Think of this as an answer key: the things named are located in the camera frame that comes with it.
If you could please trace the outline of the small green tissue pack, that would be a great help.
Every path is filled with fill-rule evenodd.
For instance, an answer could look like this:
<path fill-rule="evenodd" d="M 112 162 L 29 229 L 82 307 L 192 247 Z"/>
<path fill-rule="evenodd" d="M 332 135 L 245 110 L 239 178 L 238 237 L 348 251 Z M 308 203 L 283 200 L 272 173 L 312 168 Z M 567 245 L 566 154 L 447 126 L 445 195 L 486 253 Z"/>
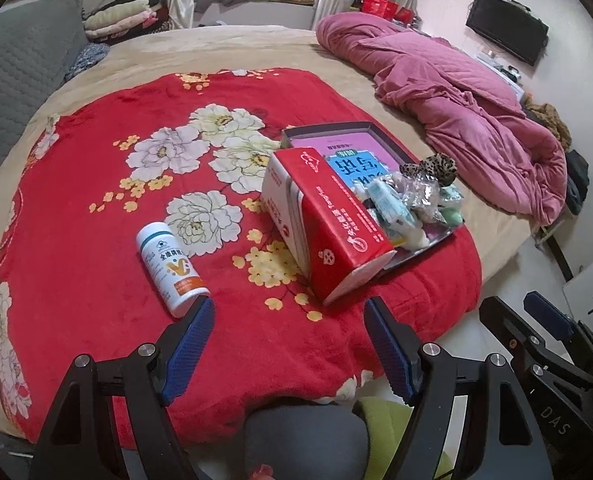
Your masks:
<path fill-rule="evenodd" d="M 460 210 L 464 196 L 457 185 L 442 186 L 439 189 L 438 206 L 441 208 Z"/>

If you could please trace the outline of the clear bag with beige item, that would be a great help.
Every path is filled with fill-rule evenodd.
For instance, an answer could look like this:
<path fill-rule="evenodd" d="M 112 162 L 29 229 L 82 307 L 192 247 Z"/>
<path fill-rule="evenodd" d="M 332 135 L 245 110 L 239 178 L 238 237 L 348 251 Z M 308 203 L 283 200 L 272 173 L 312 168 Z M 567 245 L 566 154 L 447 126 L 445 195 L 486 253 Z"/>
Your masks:
<path fill-rule="evenodd" d="M 439 185 L 434 177 L 393 172 L 391 180 L 403 203 L 422 223 L 446 223 L 438 208 Z"/>

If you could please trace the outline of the leopard print scrunchie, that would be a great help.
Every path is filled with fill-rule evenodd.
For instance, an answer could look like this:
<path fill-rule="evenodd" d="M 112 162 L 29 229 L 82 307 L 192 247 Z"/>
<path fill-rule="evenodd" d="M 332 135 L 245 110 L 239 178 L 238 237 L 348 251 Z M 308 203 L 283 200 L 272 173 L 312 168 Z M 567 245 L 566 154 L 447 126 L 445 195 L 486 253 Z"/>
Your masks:
<path fill-rule="evenodd" d="M 427 177 L 433 178 L 442 188 L 452 185 L 458 176 L 456 162 L 446 154 L 436 153 L 430 157 L 413 164 L 406 162 L 399 166 L 400 173 L 408 178 Z"/>

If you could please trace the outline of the green sponge in plastic bag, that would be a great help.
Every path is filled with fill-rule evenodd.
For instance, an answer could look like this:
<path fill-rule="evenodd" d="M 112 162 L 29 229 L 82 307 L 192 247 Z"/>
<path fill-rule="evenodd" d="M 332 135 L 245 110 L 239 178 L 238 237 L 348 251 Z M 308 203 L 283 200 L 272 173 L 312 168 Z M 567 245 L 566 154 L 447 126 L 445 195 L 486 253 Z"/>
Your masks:
<path fill-rule="evenodd" d="M 439 207 L 438 211 L 441 213 L 441 216 L 444 218 L 447 226 L 450 226 L 451 228 L 458 228 L 458 226 L 462 226 L 464 224 L 463 215 L 458 209 Z"/>

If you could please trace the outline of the cream fluffy scrunchie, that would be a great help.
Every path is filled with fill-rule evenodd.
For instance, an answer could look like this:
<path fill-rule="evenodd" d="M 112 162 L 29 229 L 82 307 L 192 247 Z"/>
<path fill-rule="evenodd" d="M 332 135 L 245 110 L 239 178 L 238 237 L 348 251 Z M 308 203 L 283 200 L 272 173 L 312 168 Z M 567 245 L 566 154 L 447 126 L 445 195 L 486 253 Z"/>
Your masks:
<path fill-rule="evenodd" d="M 426 232 L 422 228 L 410 230 L 405 235 L 405 241 L 403 242 L 403 248 L 408 250 L 408 252 L 416 252 L 429 245 L 429 237 L 427 237 Z"/>

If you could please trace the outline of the white supplement bottle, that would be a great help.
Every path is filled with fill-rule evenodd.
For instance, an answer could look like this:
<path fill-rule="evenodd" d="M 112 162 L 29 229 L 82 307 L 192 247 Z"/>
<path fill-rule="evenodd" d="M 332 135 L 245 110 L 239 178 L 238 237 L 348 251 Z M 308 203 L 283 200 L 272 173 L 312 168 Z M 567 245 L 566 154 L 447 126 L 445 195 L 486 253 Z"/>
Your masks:
<path fill-rule="evenodd" d="M 174 318 L 183 318 L 197 296 L 210 293 L 166 223 L 144 226 L 137 233 L 136 244 L 152 282 Z"/>

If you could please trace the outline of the brown clothes pile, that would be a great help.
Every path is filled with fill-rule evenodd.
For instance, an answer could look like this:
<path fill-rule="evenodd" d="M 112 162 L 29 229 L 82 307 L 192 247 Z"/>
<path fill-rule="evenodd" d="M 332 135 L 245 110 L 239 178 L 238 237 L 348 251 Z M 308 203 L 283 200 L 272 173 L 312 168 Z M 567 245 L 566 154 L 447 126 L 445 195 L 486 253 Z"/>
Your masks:
<path fill-rule="evenodd" d="M 557 109 L 552 104 L 537 104 L 531 99 L 531 96 L 525 96 L 522 108 L 529 119 L 547 128 L 560 142 L 562 148 L 566 151 L 571 149 L 572 135 L 569 127 L 563 122 Z"/>

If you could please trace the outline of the pink quilted duvet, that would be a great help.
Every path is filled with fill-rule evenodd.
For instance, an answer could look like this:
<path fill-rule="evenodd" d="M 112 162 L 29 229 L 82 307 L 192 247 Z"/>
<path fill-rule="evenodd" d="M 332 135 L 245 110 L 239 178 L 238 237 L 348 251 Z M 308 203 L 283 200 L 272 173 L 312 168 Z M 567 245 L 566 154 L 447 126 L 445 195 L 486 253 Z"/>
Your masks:
<path fill-rule="evenodd" d="M 415 117 L 490 205 L 549 226 L 566 199 L 563 146 L 529 119 L 509 84 L 441 38 L 345 12 L 316 27 L 321 47 L 372 77 L 383 104 Z"/>

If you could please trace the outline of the red tissue box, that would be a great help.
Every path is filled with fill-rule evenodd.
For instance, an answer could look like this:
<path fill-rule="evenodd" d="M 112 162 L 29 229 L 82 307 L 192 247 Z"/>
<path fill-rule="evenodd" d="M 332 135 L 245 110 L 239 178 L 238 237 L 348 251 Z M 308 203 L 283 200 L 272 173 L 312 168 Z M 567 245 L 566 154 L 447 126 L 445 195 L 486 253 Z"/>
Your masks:
<path fill-rule="evenodd" d="M 323 304 L 368 283 L 396 255 L 379 222 L 313 148 L 270 156 L 262 201 Z"/>

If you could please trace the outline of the grey box with pink book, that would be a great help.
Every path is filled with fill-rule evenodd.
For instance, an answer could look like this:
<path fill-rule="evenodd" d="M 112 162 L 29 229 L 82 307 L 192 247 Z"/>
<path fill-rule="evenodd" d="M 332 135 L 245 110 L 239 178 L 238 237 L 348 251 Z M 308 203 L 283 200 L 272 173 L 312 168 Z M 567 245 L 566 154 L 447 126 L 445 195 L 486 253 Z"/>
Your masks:
<path fill-rule="evenodd" d="M 403 144 L 398 143 L 373 122 L 333 122 L 333 124 L 287 128 L 283 130 L 283 145 L 286 148 L 316 150 L 351 191 L 355 192 L 370 214 L 379 220 L 396 248 L 396 255 L 384 267 L 386 271 L 401 266 L 444 242 L 460 228 L 460 226 L 451 228 L 446 223 L 422 223 L 415 217 L 421 223 L 420 228 L 429 237 L 430 245 L 416 252 L 408 252 L 403 248 L 405 234 L 385 222 L 375 208 L 374 202 L 370 200 L 366 188 L 375 179 L 383 180 L 394 188 L 391 174 L 400 172 L 401 164 L 406 162 L 418 164 L 418 162 L 405 150 Z"/>

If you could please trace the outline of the red floral blanket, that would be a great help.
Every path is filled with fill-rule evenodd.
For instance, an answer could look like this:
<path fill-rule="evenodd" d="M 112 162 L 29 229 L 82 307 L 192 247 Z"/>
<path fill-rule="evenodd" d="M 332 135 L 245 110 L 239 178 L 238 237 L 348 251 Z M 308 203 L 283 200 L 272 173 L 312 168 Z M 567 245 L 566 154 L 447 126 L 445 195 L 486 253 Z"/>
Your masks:
<path fill-rule="evenodd" d="M 36 440 L 72 359 L 125 356 L 172 317 L 138 254 L 167 223 L 208 285 L 216 323 L 170 408 L 185 443 L 228 437 L 281 399 L 353 396 L 382 372 L 362 322 L 379 296 L 435 339 L 472 310 L 482 266 L 470 232 L 330 306 L 261 202 L 285 128 L 365 113 L 305 70 L 171 74 L 58 116 L 28 156 L 0 244 L 0 396 Z"/>

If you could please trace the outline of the red bags by window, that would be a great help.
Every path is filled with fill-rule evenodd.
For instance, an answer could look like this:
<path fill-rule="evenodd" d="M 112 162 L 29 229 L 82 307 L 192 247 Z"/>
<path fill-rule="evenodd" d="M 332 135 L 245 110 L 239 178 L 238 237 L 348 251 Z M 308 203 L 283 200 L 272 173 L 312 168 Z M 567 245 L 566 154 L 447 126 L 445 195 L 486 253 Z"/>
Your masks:
<path fill-rule="evenodd" d="M 361 10 L 363 13 L 372 14 L 389 21 L 397 21 L 410 25 L 415 13 L 406 6 L 400 6 L 391 0 L 362 0 Z"/>

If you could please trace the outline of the grey quilted headboard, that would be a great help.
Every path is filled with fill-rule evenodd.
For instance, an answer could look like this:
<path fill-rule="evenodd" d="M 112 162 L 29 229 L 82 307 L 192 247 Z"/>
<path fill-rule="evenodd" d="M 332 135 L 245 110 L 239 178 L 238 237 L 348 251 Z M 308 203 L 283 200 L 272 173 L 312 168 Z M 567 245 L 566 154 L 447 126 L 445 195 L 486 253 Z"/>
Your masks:
<path fill-rule="evenodd" d="M 0 166 L 88 44 L 83 0 L 39 0 L 0 13 Z"/>

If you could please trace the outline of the folded blankets stack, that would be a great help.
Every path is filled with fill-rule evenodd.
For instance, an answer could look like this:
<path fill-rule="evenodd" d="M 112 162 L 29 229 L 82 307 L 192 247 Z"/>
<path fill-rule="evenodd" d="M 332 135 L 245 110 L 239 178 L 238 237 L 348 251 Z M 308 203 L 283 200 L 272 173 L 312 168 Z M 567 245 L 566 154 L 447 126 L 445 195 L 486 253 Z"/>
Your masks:
<path fill-rule="evenodd" d="M 114 0 L 83 20 L 87 39 L 118 44 L 159 30 L 167 21 L 164 0 Z"/>

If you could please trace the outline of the black wall television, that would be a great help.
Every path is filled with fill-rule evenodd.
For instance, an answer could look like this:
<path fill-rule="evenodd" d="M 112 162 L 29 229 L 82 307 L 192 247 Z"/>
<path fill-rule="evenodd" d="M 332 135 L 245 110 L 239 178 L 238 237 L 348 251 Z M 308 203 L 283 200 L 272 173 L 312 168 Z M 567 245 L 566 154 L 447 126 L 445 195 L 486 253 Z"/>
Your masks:
<path fill-rule="evenodd" d="M 548 44 L 549 26 L 507 0 L 473 0 L 465 26 L 529 66 Z"/>

